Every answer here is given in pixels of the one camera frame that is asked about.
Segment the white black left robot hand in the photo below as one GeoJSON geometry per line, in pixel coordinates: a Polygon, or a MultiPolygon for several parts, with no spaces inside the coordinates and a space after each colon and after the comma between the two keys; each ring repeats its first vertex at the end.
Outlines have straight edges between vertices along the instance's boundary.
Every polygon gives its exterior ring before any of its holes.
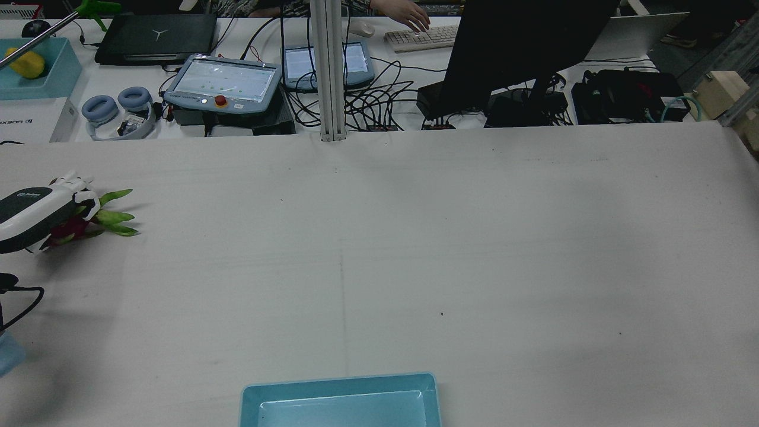
{"type": "Polygon", "coordinates": [[[25,187],[1,200],[1,253],[21,250],[39,253],[49,248],[54,227],[76,215],[85,221],[101,208],[100,198],[89,189],[92,177],[70,171],[48,186],[25,187]]]}

